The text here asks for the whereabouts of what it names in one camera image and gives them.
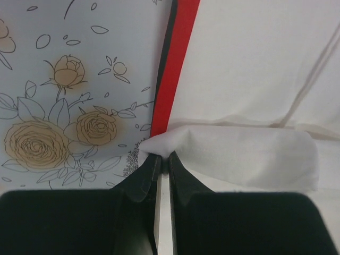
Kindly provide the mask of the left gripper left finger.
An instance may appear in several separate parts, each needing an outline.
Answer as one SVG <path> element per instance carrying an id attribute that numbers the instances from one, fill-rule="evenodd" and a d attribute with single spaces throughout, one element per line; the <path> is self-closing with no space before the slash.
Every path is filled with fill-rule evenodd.
<path id="1" fill-rule="evenodd" d="M 1 254 L 156 254 L 161 161 L 149 155 L 111 189 L 4 193 Z"/>

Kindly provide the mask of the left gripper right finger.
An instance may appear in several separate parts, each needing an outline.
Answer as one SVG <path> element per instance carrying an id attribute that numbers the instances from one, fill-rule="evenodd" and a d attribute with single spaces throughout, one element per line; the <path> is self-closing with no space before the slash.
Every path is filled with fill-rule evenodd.
<path id="1" fill-rule="evenodd" d="M 296 192 L 214 192 L 169 157 L 176 254 L 336 254 L 317 207 Z"/>

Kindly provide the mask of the white t-shirt red print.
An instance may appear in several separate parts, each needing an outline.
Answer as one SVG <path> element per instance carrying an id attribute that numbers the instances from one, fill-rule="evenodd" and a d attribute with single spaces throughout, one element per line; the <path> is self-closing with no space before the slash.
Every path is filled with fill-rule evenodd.
<path id="1" fill-rule="evenodd" d="M 339 246 L 339 1 L 178 1 L 152 138 L 213 191 L 297 191 Z"/>

